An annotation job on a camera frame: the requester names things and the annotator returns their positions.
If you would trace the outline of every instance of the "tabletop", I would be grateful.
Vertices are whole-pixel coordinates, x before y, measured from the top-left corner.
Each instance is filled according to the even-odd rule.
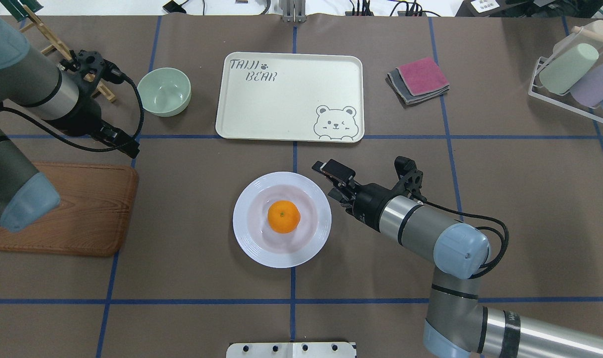
[[[482,279],[481,303],[603,336],[603,125],[526,94],[538,57],[591,19],[42,18],[70,47],[99,51],[136,82],[155,68],[179,68],[192,100],[174,117],[147,113],[133,161],[80,152],[0,114],[0,127],[33,161],[131,165],[140,176],[113,258],[0,252],[0,357],[223,357],[230,343],[290,340],[356,342],[363,358],[430,356],[422,332],[433,265],[337,202],[330,199],[326,245],[296,268],[252,261],[233,233],[238,196],[266,173],[296,172],[327,192],[311,166],[335,159],[361,183],[392,186],[396,156],[417,162],[431,201],[510,227],[507,254]],[[35,47],[46,45],[30,32]],[[359,58],[363,139],[220,138],[222,68],[236,51]],[[435,59],[450,91],[403,106],[386,74],[423,57]],[[135,96],[127,86],[110,89],[117,102],[97,99],[103,119],[133,132]]]

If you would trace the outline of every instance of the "metal bracket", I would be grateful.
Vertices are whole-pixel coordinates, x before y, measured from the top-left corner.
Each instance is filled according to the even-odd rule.
[[[356,358],[353,342],[231,344],[226,358]]]
[[[279,0],[283,22],[306,22],[306,0]]]

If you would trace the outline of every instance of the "pink cloth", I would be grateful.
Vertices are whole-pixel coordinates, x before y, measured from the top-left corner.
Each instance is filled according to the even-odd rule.
[[[431,57],[401,65],[397,69],[412,95],[422,95],[449,86],[449,81]]]

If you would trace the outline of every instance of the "label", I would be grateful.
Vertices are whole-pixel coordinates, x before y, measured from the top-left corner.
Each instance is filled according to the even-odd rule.
[[[478,13],[483,13],[485,11],[500,7],[496,0],[474,0],[471,2],[471,4],[474,6],[474,9],[478,11]]]
[[[245,70],[247,82],[274,82],[277,78],[277,72],[259,60],[231,59],[229,65],[231,70]]]

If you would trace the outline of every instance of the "folded towel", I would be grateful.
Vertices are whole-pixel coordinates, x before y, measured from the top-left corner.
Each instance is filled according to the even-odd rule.
[[[449,81],[431,57],[401,65],[397,69],[412,95],[422,95],[449,86]]]
[[[387,74],[387,77],[390,80],[390,83],[392,84],[392,88],[394,89],[394,91],[396,91],[399,96],[401,96],[401,99],[403,100],[403,102],[405,102],[405,104],[417,104],[423,102],[424,100],[437,97],[438,95],[441,95],[446,91],[449,91],[449,85],[447,85],[430,93],[425,93],[422,95],[412,95],[407,86],[405,86],[403,78],[401,77],[401,73],[399,73],[398,69],[392,70],[390,73]]]

